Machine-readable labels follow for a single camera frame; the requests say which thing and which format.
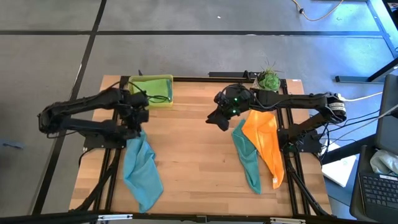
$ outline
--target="orange cloth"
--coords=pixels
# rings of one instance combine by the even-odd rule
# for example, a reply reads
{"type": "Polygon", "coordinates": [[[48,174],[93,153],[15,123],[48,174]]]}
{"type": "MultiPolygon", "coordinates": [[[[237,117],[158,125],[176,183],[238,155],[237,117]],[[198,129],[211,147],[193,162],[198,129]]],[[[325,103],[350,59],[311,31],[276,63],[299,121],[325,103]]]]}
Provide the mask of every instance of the orange cloth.
{"type": "Polygon", "coordinates": [[[285,170],[279,151],[275,116],[270,112],[261,113],[252,110],[242,127],[242,132],[257,148],[274,175],[272,187],[277,189],[282,183],[285,170]]]}

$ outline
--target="wooden table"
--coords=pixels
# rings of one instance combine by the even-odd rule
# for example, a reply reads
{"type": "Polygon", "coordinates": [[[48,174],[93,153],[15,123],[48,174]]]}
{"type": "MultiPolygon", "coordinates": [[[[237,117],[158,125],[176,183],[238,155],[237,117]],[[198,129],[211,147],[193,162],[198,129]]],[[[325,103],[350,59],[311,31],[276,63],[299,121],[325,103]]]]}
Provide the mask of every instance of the wooden table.
{"type": "MultiPolygon", "coordinates": [[[[105,75],[101,90],[120,80],[105,75]]],[[[240,119],[234,117],[229,129],[222,132],[205,120],[215,108],[213,98],[229,83],[174,82],[174,105],[150,111],[148,123],[142,127],[156,153],[155,163],[164,185],[164,192],[148,211],[161,214],[194,215],[292,215],[286,175],[277,190],[272,189],[272,175],[259,158],[262,194],[249,187],[231,132],[240,119]]],[[[303,94],[300,80],[287,80],[290,94],[303,94]]],[[[95,110],[93,120],[111,119],[113,111],[95,110]]],[[[295,123],[308,119],[307,110],[292,110],[295,123]]],[[[123,158],[114,189],[112,212],[138,213],[138,203],[123,182],[123,158]]],[[[301,153],[305,183],[324,210],[331,213],[319,161],[311,154],[301,153]]],[[[70,208],[76,208],[93,190],[100,176],[104,149],[85,155],[77,176],[70,208]]],[[[100,208],[104,208],[108,186],[103,190],[100,208]]],[[[303,213],[300,191],[296,187],[298,210],[303,213]]]]}

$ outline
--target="gray floor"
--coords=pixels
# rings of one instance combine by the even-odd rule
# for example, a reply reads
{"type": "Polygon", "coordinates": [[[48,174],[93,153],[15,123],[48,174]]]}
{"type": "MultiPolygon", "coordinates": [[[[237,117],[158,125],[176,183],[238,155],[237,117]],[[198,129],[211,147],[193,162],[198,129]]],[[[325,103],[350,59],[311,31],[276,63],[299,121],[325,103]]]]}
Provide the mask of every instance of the gray floor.
{"type": "MultiPolygon", "coordinates": [[[[0,0],[0,30],[91,30],[100,2],[0,0]]],[[[311,17],[336,4],[299,2],[311,17]]],[[[343,3],[330,17],[308,22],[290,0],[113,0],[105,7],[99,29],[375,31],[377,25],[363,2],[343,3]]],[[[0,35],[0,138],[26,145],[23,150],[0,148],[1,217],[30,212],[53,144],[39,133],[36,115],[69,97],[87,40],[85,35],[0,35]]],[[[97,36],[79,97],[96,94],[103,75],[136,75],[141,69],[148,75],[206,76],[209,71],[259,70],[267,59],[283,71],[281,78],[302,79],[306,93],[333,91],[357,98],[382,91],[382,85],[337,84],[332,78],[368,76],[390,62],[392,55],[380,37],[97,36]]],[[[380,99],[347,103],[348,117],[376,111],[380,99]]],[[[331,133],[331,138],[351,128],[331,133]]],[[[365,137],[375,128],[376,124],[369,125],[346,139],[365,137]]],[[[79,135],[66,138],[45,213],[68,209],[82,144],[79,135]]],[[[338,202],[332,205],[335,214],[345,217],[338,202]]]]}

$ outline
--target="blue towel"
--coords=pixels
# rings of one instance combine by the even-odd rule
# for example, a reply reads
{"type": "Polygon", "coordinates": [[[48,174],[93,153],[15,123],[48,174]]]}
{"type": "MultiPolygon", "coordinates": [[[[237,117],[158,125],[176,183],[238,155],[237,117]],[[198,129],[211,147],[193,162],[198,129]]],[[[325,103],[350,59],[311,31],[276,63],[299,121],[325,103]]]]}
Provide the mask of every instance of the blue towel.
{"type": "Polygon", "coordinates": [[[163,192],[163,185],[155,165],[155,152],[146,141],[144,131],[141,137],[127,141],[124,156],[123,179],[127,188],[139,203],[139,212],[148,211],[163,192]]]}
{"type": "Polygon", "coordinates": [[[242,126],[246,120],[241,120],[238,126],[232,132],[232,139],[235,143],[236,150],[238,150],[239,160],[244,167],[246,180],[250,188],[256,193],[261,194],[261,180],[259,173],[259,164],[257,162],[257,149],[253,143],[243,134],[242,126]]]}

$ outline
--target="laptop keyboard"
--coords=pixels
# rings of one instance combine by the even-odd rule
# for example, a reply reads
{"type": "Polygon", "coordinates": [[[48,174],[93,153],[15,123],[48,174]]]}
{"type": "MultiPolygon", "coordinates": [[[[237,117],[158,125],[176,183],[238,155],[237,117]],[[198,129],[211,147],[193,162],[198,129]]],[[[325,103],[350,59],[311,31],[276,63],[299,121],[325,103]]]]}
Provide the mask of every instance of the laptop keyboard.
{"type": "Polygon", "coordinates": [[[361,174],[361,188],[366,203],[398,209],[397,177],[361,174]]]}

